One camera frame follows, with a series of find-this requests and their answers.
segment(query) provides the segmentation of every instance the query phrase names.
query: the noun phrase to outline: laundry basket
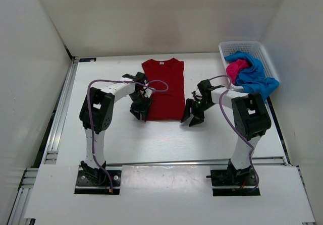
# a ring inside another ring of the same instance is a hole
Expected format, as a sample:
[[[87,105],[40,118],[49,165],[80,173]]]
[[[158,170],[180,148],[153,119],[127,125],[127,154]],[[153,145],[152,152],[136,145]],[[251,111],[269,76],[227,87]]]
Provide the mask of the laundry basket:
[[[247,52],[251,54],[254,58],[259,59],[262,62],[264,73],[266,77],[272,77],[278,80],[277,74],[273,67],[273,64],[260,42],[257,41],[228,41],[228,42],[221,42],[219,44],[219,50],[222,58],[222,62],[224,68],[226,69],[227,66],[230,64],[229,62],[225,61],[225,57],[229,56],[236,51]],[[232,89],[235,91],[243,92],[242,86],[235,86],[232,85]]]

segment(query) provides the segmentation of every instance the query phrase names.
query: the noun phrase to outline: clothes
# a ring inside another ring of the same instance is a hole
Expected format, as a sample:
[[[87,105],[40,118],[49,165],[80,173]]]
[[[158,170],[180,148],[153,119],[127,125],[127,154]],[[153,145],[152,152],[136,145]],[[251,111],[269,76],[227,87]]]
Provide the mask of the clothes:
[[[251,65],[247,60],[237,60],[227,66],[227,75],[230,76],[232,83],[236,82],[236,78],[241,70],[250,68]]]
[[[184,62],[177,59],[167,61],[148,60],[142,68],[149,81],[163,80],[169,89],[167,92],[154,92],[148,112],[148,121],[181,120],[185,108],[184,96]],[[154,82],[151,87],[165,89],[164,84]]]
[[[279,82],[274,78],[265,76],[262,62],[255,59],[248,53],[237,51],[225,57],[225,60],[234,62],[236,60],[247,60],[252,66],[242,70],[235,81],[235,85],[242,86],[246,93],[259,92],[263,100],[279,86]]]

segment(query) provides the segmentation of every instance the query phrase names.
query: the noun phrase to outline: blue cloth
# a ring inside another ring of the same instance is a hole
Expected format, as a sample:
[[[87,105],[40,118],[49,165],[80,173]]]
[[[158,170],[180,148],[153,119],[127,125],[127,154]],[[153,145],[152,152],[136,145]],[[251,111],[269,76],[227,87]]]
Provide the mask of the blue cloth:
[[[234,83],[242,86],[246,93],[259,92],[263,100],[279,86],[279,82],[274,78],[265,76],[262,62],[255,59],[252,55],[237,51],[236,53],[225,57],[226,61],[234,62],[236,60],[247,60],[252,66],[242,70]]]

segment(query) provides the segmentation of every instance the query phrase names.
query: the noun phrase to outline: table surface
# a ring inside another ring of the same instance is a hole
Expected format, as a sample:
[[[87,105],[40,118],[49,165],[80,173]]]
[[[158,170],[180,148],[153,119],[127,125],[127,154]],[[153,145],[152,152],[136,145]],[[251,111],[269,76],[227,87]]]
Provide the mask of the table surface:
[[[77,170],[42,165],[25,217],[35,225],[314,222],[296,167],[256,165],[261,195],[240,197],[213,197],[208,166],[123,166],[115,196],[74,194]]]
[[[86,137],[79,112],[87,85],[94,79],[119,80],[125,73],[142,71],[141,64],[148,60],[184,61],[185,98],[204,79],[225,73],[219,53],[186,53],[97,58],[95,62],[79,63],[73,84],[69,108],[61,136],[58,165],[78,165],[85,159]],[[212,84],[227,85],[225,78]],[[106,83],[95,83],[97,88]],[[113,120],[105,132],[104,156],[107,163],[141,163],[229,159],[235,149],[237,135],[226,123],[219,105],[205,112],[203,124],[189,128],[188,123],[143,122],[129,112],[131,99],[125,97],[114,107]],[[232,111],[225,108],[231,121]],[[274,122],[257,145],[253,157],[283,157]]]

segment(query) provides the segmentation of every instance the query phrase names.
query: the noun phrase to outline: red shirt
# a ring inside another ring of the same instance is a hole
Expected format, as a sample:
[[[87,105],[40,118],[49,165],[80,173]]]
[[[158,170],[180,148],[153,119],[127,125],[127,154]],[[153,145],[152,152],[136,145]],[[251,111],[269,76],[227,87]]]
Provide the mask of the red shirt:
[[[166,92],[153,92],[147,120],[181,120],[185,108],[184,62],[174,58],[167,61],[147,60],[142,68],[149,81],[163,80],[169,87]],[[154,82],[150,87],[165,89],[160,82]]]

